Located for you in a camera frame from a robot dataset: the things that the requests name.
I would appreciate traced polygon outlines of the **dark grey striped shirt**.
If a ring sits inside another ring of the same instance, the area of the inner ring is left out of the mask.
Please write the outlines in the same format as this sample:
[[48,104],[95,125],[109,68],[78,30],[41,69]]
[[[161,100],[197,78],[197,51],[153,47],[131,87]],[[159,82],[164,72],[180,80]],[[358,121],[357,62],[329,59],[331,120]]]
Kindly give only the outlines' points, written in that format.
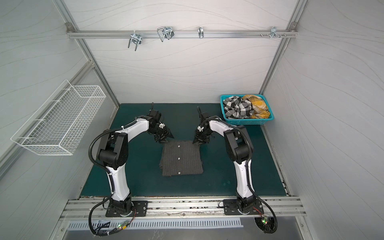
[[200,146],[192,141],[165,143],[159,167],[164,177],[202,174]]

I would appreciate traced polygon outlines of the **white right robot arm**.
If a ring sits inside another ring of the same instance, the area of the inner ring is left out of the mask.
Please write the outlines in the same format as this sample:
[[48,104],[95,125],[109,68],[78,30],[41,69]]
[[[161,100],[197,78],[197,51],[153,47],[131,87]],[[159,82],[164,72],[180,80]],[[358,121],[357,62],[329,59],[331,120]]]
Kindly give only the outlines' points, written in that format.
[[237,208],[240,213],[247,214],[258,200],[252,184],[251,163],[254,147],[248,131],[245,126],[230,125],[217,116],[201,116],[193,144],[209,143],[212,133],[218,133],[225,140],[227,154],[234,163],[237,177]]

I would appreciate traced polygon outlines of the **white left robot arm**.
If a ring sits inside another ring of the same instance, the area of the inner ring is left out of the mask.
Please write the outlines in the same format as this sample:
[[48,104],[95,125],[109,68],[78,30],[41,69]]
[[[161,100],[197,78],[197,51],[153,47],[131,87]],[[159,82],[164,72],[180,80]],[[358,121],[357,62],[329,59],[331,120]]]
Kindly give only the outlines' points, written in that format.
[[166,143],[167,138],[173,137],[170,129],[161,121],[141,116],[120,128],[105,130],[89,147],[90,161],[107,173],[111,189],[111,196],[108,198],[110,207],[125,215],[133,209],[125,170],[129,157],[128,145],[142,133],[153,135],[158,143]]

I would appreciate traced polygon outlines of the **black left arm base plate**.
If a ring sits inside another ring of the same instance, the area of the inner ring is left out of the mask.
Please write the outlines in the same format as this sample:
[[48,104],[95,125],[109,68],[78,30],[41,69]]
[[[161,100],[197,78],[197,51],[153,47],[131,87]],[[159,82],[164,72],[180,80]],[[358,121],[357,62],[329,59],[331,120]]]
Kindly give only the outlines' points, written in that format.
[[145,217],[148,201],[115,201],[112,200],[107,208],[106,217]]

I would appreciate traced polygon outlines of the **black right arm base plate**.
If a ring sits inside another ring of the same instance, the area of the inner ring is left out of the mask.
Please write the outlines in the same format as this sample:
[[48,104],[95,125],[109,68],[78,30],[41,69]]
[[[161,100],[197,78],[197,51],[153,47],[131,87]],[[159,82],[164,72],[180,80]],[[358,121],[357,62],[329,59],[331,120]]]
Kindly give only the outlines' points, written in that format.
[[250,202],[247,202],[237,199],[224,199],[218,203],[218,207],[224,209],[224,214],[226,216],[262,216],[265,213],[263,205],[259,200],[251,200]]

